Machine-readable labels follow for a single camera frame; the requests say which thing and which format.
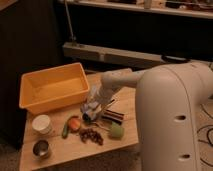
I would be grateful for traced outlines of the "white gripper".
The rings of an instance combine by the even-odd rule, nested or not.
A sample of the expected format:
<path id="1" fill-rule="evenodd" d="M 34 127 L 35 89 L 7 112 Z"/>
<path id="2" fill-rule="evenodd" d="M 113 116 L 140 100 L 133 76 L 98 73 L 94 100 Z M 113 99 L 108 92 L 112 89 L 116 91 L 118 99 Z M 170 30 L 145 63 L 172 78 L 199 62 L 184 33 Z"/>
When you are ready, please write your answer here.
<path id="1" fill-rule="evenodd" d="M 110 103 L 110 99 L 103 97 L 99 93 L 99 88 L 97 86 L 92 86 L 86 101 L 87 113 L 98 113 L 106 105 Z"/>

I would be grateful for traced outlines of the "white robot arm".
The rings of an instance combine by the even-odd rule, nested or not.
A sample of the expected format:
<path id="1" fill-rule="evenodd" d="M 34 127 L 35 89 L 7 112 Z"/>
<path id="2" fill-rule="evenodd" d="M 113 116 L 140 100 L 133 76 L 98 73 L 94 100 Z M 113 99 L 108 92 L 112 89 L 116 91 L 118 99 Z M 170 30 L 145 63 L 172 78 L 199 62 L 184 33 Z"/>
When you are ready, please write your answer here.
<path id="1" fill-rule="evenodd" d="M 196 108 L 213 95 L 213 70 L 197 62 L 101 75 L 95 100 L 135 89 L 142 171 L 201 171 Z"/>

